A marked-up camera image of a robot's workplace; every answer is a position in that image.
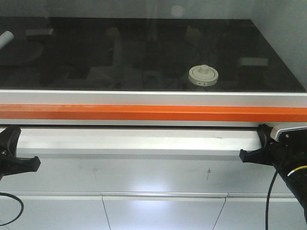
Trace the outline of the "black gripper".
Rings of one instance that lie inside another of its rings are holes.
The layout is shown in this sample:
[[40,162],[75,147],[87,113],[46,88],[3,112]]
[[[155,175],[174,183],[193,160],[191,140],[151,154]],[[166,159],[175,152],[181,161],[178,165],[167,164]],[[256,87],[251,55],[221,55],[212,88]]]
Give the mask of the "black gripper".
[[240,150],[239,157],[243,163],[274,166],[281,175],[294,175],[307,172],[307,132],[282,136],[280,141],[271,137],[272,127],[261,124],[257,127],[257,134],[262,147],[273,143],[269,149],[261,148],[247,151]]

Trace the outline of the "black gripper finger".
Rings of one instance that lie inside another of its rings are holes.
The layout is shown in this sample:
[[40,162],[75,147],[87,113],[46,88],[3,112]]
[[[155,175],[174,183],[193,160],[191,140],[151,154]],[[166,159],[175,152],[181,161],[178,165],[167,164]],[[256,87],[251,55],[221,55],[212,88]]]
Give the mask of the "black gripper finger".
[[9,156],[0,156],[0,179],[4,176],[37,172],[40,166],[40,159],[34,158],[16,158]]
[[8,126],[0,133],[0,152],[5,156],[16,156],[17,144],[21,134],[19,126]]

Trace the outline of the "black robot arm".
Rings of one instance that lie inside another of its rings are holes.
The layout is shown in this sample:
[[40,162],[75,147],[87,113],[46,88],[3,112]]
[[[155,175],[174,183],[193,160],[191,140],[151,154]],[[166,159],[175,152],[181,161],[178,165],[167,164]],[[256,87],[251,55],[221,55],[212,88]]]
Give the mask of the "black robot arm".
[[269,199],[277,175],[280,175],[307,214],[307,127],[270,127],[259,125],[257,134],[261,148],[253,151],[241,150],[242,162],[269,165],[275,174],[266,199],[268,215]]

